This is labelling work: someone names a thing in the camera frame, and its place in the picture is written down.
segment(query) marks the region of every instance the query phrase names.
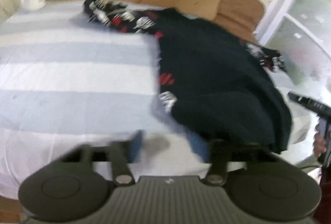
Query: hand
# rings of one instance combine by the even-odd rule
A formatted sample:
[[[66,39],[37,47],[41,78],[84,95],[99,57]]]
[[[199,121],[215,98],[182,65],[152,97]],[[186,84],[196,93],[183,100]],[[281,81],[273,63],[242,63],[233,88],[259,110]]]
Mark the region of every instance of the hand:
[[[322,135],[319,134],[319,125],[316,125],[315,130],[317,133],[315,134],[315,141],[313,143],[314,146],[314,154],[316,157],[319,157],[322,153],[326,152],[325,139]]]

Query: brown cushion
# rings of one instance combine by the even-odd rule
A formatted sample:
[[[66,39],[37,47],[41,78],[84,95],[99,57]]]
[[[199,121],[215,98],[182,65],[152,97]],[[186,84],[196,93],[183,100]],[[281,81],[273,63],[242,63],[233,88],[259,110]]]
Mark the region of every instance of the brown cushion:
[[[220,0],[214,22],[230,33],[257,44],[253,31],[263,15],[264,5],[259,0]]]

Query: white and blue striped bedding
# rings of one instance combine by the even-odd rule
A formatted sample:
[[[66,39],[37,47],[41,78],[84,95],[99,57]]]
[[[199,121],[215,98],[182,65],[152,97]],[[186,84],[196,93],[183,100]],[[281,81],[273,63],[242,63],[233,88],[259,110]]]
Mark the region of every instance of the white and blue striped bedding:
[[[157,60],[153,37],[88,23],[82,1],[48,2],[2,23],[0,195],[16,199],[27,176],[78,144],[104,145],[138,129],[149,140],[134,175],[203,174],[207,166],[175,135],[182,126],[160,109]],[[286,74],[275,83],[284,94],[293,86]],[[291,141],[299,142],[310,115],[290,108]]]

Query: metal bolt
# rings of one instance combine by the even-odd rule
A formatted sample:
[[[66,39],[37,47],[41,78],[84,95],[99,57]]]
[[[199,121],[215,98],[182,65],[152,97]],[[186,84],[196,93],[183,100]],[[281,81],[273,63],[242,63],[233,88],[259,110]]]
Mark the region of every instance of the metal bolt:
[[[213,185],[219,185],[223,182],[223,177],[220,175],[209,175],[207,181]]]
[[[119,184],[129,184],[132,181],[132,177],[129,175],[119,175],[115,180]]]

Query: white window frame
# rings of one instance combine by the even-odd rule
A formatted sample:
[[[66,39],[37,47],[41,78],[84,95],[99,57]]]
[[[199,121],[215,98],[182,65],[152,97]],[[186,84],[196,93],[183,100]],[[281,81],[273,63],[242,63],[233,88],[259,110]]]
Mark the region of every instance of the white window frame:
[[[261,45],[273,37],[282,21],[285,19],[294,23],[300,28],[321,50],[331,59],[330,53],[326,50],[323,41],[315,36],[307,27],[301,24],[297,19],[287,13],[294,0],[273,0],[267,9],[266,14],[256,28],[256,38]]]

